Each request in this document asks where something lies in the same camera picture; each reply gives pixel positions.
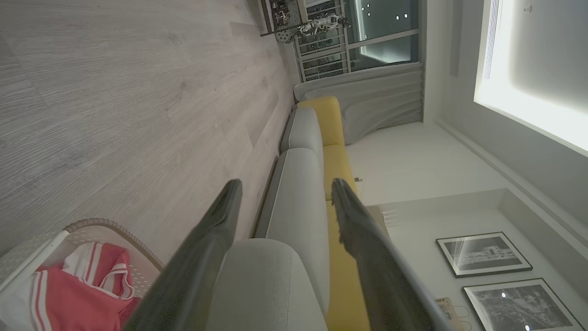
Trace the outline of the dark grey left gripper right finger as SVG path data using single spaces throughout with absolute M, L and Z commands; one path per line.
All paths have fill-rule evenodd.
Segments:
M 339 242 L 356 261 L 373 331 L 452 331 L 435 298 L 380 230 L 349 184 L 332 182 Z

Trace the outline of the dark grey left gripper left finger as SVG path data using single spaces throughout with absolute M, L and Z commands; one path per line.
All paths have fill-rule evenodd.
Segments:
M 229 180 L 164 267 L 123 326 L 124 331 L 203 331 L 214 285 L 234 243 L 243 195 Z

